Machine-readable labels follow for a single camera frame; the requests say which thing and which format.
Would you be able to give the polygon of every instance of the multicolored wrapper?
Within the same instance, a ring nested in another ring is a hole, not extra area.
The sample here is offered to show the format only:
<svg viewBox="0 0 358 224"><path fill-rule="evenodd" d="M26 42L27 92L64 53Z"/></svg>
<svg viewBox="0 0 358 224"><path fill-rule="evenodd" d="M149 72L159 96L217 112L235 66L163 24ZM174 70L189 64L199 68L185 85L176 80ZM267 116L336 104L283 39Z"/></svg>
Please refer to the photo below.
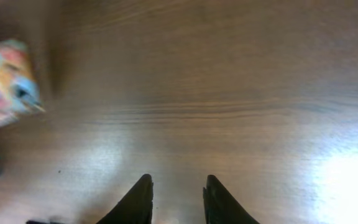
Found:
<svg viewBox="0 0 358 224"><path fill-rule="evenodd" d="M20 114L42 110L39 89L32 76L27 47L22 42L0 43L0 126Z"/></svg>

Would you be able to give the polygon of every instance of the wood grain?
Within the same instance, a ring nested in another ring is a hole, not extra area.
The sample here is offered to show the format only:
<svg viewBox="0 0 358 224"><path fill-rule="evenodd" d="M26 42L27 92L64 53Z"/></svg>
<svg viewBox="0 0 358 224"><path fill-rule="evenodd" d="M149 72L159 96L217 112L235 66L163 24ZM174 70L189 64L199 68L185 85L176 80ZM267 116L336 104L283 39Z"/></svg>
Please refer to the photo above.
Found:
<svg viewBox="0 0 358 224"><path fill-rule="evenodd" d="M204 223L208 174L261 223L358 223L358 3L0 1L4 21L47 113L0 129L0 224L95 223L144 173L157 224Z"/></svg>

